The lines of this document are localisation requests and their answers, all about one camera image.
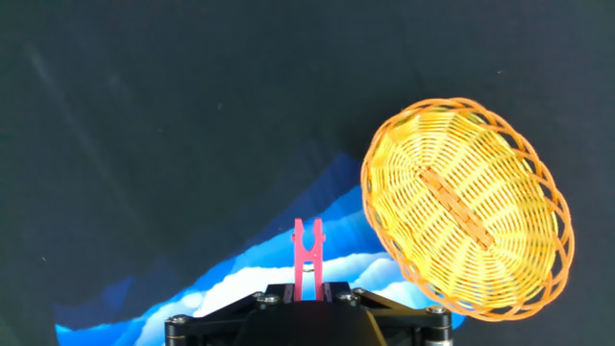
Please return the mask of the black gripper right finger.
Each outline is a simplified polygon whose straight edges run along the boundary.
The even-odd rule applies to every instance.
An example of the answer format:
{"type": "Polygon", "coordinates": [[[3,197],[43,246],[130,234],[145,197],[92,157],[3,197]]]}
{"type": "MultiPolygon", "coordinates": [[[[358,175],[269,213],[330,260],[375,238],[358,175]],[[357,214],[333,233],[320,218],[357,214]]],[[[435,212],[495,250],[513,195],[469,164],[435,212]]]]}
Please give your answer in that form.
{"type": "Polygon", "coordinates": [[[342,282],[324,283],[322,293],[341,309],[329,317],[343,345],[452,346],[452,314],[442,306],[412,309],[342,282]]]}

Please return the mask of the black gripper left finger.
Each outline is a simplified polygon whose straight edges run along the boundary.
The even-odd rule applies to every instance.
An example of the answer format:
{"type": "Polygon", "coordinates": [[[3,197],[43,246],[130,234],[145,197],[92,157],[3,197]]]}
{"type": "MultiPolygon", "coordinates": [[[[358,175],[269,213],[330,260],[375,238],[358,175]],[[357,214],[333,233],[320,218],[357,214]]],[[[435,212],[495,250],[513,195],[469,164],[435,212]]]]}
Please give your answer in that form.
{"type": "Polygon", "coordinates": [[[294,284],[270,284],[204,317],[186,314],[165,320],[165,346],[233,346],[250,314],[293,302],[294,284]]]}

